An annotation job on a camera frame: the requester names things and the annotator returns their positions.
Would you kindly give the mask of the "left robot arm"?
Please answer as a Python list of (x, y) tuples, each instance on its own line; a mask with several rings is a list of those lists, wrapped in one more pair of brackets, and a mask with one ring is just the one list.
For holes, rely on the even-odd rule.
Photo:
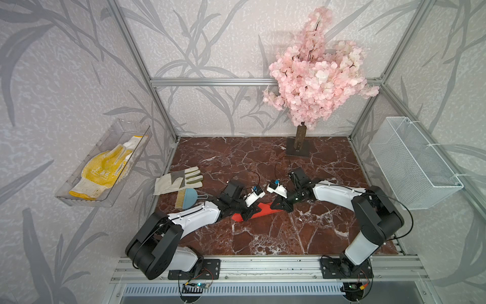
[(235, 214), (248, 220), (260, 212), (256, 202), (265, 195), (265, 191), (261, 186), (254, 186), (249, 194), (244, 195), (244, 190), (241, 182), (231, 180), (219, 196), (209, 196), (200, 205), (175, 214), (154, 212), (125, 249), (132, 266), (149, 280), (156, 279), (164, 271), (192, 277), (200, 275), (204, 257), (192, 248), (181, 247), (181, 239)]

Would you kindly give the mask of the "aluminium frame corner post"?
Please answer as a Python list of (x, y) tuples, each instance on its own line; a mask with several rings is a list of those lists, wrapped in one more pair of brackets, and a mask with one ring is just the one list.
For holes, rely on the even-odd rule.
[(135, 44), (135, 40), (132, 37), (129, 27), (127, 25), (127, 22), (125, 21), (124, 14), (122, 11), (121, 6), (118, 4), (118, 1), (115, 0), (108, 0), (108, 6), (109, 9), (111, 10), (111, 14), (113, 15), (115, 19), (115, 23), (117, 27), (119, 28), (122, 37), (124, 38), (124, 41), (129, 48), (130, 54), (132, 55), (135, 64), (141, 74), (143, 84), (147, 87), (149, 95), (152, 97), (153, 101), (156, 104), (156, 107), (160, 113), (160, 115), (163, 117), (164, 122), (169, 130), (169, 133), (172, 137), (172, 139), (177, 142), (178, 141), (178, 135), (173, 127), (173, 124), (170, 121), (170, 118), (167, 114), (167, 111), (165, 110), (163, 103), (156, 92), (155, 88), (151, 84), (151, 78), (148, 74), (147, 68), (144, 65), (143, 59), (139, 53), (139, 50)]

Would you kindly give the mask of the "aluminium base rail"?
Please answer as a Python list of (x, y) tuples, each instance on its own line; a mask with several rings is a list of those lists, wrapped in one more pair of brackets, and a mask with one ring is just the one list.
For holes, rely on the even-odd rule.
[[(203, 274), (196, 281), (213, 283), (240, 282), (341, 282), (338, 272), (326, 270), (329, 278), (321, 272), (319, 255), (276, 256), (210, 256), (219, 259), (220, 266), (210, 274)], [(376, 255), (371, 258), (370, 270), (374, 282), (430, 282), (425, 267), (414, 255)]]

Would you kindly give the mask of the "right circuit board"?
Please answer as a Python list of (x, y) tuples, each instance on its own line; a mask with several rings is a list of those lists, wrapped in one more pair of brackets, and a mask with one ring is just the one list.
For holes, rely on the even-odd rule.
[(369, 285), (361, 282), (344, 282), (340, 290), (345, 293), (363, 293)]

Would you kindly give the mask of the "right aluminium corner post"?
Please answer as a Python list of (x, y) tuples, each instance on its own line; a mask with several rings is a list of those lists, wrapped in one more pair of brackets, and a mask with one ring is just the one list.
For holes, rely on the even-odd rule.
[[(434, 4), (435, 1), (432, 0), (424, 0), (419, 2), (418, 7), (415, 10), (415, 13), (410, 21), (410, 24), (405, 30), (401, 40), (399, 41), (399, 44), (397, 45), (394, 53), (392, 54), (391, 59), (389, 60), (382, 75), (377, 79), (372, 79), (372, 82), (374, 84), (379, 85), (381, 95), (384, 95), (384, 92), (387, 88), (388, 79), (392, 75), (392, 72), (396, 69), (396, 66), (399, 63), (402, 56), (405, 54), (409, 44), (413, 40), (414, 35), (418, 33), (421, 25), (427, 19), (427, 16), (430, 13), (430, 10), (432, 9)], [(368, 114), (373, 109), (373, 106), (379, 97), (380, 95), (376, 95), (375, 97), (372, 97), (367, 101), (367, 104), (364, 107), (362, 113), (360, 114), (356, 124), (354, 125), (351, 134), (348, 136), (348, 139), (350, 141), (352, 141), (357, 136), (360, 129), (364, 126)]]

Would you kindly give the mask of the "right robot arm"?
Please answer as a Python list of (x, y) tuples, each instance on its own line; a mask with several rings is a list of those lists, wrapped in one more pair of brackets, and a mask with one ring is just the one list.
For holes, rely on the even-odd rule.
[(301, 167), (290, 171), (289, 178), (294, 185), (292, 191), (278, 180), (270, 181), (265, 191), (254, 186), (245, 197), (240, 217), (249, 220), (277, 211), (291, 213), (295, 204), (307, 200), (326, 201), (354, 212), (360, 232), (337, 261), (346, 276), (363, 266), (404, 225), (393, 199), (378, 186), (351, 188), (330, 181), (312, 180)]

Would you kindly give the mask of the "pink cherry blossom tree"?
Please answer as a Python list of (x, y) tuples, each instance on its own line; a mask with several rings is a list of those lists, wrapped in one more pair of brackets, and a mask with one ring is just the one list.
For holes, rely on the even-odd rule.
[(263, 101), (279, 111), (288, 110), (297, 127), (295, 137), (287, 140), (288, 155), (307, 157), (307, 130), (327, 120), (350, 97), (358, 94), (370, 98), (379, 92), (362, 72), (365, 55), (361, 47), (354, 41), (338, 41), (327, 47), (325, 30), (331, 22), (329, 9), (316, 8), (295, 37), (294, 45), (278, 54), (269, 66), (278, 93), (265, 90)]

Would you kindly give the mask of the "light blue straw brush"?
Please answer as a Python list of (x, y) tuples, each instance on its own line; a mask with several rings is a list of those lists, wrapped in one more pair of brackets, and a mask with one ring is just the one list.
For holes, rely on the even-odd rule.
[(193, 188), (187, 188), (178, 191), (175, 202), (175, 208), (178, 210), (187, 210), (193, 207), (197, 200), (207, 200), (209, 196), (207, 194), (199, 194)]

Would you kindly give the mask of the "clear plastic wall tray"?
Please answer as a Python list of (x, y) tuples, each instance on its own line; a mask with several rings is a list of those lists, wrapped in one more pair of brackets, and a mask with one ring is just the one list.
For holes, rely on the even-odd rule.
[(116, 119), (55, 198), (68, 206), (113, 206), (152, 135), (149, 124)]

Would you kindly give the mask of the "left circuit board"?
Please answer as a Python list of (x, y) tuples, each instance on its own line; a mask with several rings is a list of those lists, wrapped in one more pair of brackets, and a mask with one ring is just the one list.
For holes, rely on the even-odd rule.
[(212, 282), (186, 282), (182, 285), (182, 293), (201, 294), (212, 286)]

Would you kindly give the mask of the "black mounting plate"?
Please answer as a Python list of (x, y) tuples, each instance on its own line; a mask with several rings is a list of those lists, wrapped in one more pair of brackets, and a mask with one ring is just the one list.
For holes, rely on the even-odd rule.
[(347, 258), (330, 258), (322, 256), (320, 270), (324, 279), (373, 279), (372, 265), (369, 259), (359, 265)]
[(172, 281), (189, 281), (190, 279), (206, 279), (206, 280), (218, 280), (221, 271), (220, 259), (204, 259), (198, 261), (196, 265), (189, 271), (170, 271), (168, 273), (168, 279)]

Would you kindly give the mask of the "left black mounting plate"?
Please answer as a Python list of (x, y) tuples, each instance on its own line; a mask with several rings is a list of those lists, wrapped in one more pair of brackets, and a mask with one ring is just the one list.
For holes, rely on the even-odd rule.
[(168, 279), (172, 281), (189, 281), (190, 279), (206, 279), (206, 280), (218, 280), (221, 271), (220, 259), (204, 259), (198, 261), (196, 265), (189, 271), (170, 271), (168, 273)]

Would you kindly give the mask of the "circuit board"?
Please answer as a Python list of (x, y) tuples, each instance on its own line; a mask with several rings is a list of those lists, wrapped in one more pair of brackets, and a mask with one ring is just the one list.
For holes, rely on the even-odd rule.
[(201, 294), (212, 286), (212, 282), (186, 282), (182, 285), (182, 293)]
[(340, 290), (345, 293), (363, 293), (369, 285), (361, 282), (344, 282)]

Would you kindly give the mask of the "horizontal aluminium back bar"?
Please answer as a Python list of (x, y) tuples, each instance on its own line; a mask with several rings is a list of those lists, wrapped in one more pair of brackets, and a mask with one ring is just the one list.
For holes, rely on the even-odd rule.
[(153, 87), (241, 87), (278, 86), (274, 78), (153, 78)]

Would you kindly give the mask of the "white grey work glove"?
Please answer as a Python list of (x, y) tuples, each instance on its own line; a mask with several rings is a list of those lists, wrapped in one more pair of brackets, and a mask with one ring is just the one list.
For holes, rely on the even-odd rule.
[(158, 177), (154, 185), (154, 195), (164, 195), (184, 189), (195, 189), (203, 186), (203, 175), (198, 167), (170, 172)]

